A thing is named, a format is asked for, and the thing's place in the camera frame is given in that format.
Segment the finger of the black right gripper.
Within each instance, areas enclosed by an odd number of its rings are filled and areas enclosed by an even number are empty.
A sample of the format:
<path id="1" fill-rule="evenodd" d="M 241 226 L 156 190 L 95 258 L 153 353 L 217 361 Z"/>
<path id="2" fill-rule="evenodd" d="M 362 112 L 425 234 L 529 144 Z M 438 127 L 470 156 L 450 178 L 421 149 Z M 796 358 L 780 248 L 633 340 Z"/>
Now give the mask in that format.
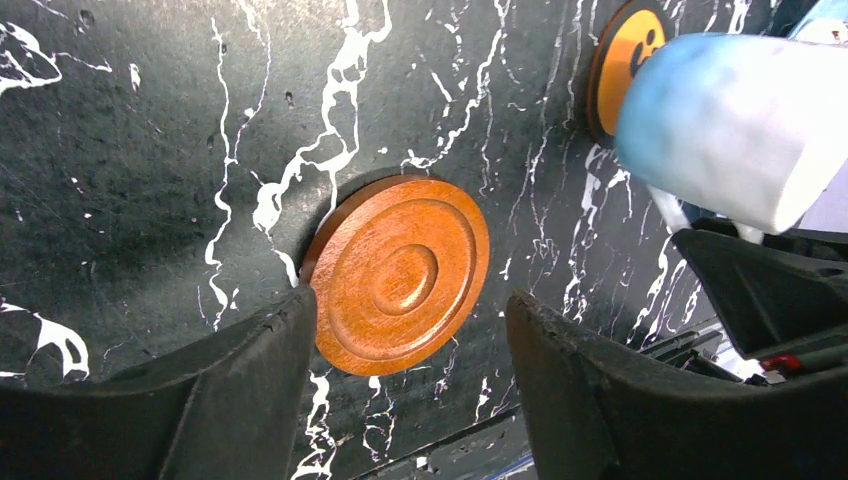
<path id="1" fill-rule="evenodd" d="M 672 237 L 745 359 L 847 342 L 847 236 L 790 230 L 755 244 L 733 229 Z"/>

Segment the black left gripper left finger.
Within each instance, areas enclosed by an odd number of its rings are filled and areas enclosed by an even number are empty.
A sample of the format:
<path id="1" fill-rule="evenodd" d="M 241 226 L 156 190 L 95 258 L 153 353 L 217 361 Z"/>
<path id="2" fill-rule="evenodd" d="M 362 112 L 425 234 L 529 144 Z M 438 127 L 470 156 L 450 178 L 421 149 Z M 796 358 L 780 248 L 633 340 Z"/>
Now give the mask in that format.
<path id="1" fill-rule="evenodd" d="M 281 479 L 316 333 L 300 286 L 100 382 L 1 391 L 5 479 Z"/>

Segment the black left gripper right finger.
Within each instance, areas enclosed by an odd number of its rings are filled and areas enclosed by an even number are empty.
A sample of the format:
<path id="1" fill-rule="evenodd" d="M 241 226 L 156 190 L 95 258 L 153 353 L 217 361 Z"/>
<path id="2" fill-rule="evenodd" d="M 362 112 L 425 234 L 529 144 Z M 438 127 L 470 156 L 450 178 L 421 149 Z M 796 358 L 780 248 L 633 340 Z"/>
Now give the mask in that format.
<path id="1" fill-rule="evenodd" d="M 847 371 L 774 386 L 680 370 L 515 292 L 508 343 L 542 479 L 843 479 Z"/>

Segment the white ceramic mug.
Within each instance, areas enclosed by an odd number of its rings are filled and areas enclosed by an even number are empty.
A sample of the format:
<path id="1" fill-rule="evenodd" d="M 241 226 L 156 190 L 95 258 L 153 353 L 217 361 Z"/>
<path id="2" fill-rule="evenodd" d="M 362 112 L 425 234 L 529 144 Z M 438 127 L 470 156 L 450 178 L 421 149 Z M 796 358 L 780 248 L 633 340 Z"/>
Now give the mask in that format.
<path id="1" fill-rule="evenodd" d="M 758 243 L 791 228 L 846 161 L 846 114 L 845 47 L 689 34 L 639 69 L 614 144 L 672 231 L 689 226 L 688 203 Z"/>

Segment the brown wooden round coaster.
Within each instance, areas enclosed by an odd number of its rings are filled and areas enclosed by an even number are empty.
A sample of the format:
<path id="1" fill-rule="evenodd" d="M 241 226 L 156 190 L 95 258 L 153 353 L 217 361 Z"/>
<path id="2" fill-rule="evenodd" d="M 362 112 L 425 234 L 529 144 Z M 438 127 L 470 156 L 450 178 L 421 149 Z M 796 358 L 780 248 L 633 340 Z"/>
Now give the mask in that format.
<path id="1" fill-rule="evenodd" d="M 300 281 L 317 301 L 316 347 L 353 375 L 398 373 L 439 350 L 487 276 L 489 230 L 463 189 L 396 175 L 350 195 L 317 230 Z"/>

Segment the orange black round coaster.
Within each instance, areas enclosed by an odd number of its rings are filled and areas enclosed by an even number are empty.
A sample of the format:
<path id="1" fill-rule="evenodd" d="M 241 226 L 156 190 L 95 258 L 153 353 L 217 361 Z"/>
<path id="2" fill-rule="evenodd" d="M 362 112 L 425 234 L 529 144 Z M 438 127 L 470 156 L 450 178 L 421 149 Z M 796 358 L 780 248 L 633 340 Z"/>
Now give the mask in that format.
<path id="1" fill-rule="evenodd" d="M 586 115 L 595 143 L 613 147 L 619 112 L 634 77 L 672 38 L 671 20 L 657 1 L 626 1 L 612 16 L 588 74 Z"/>

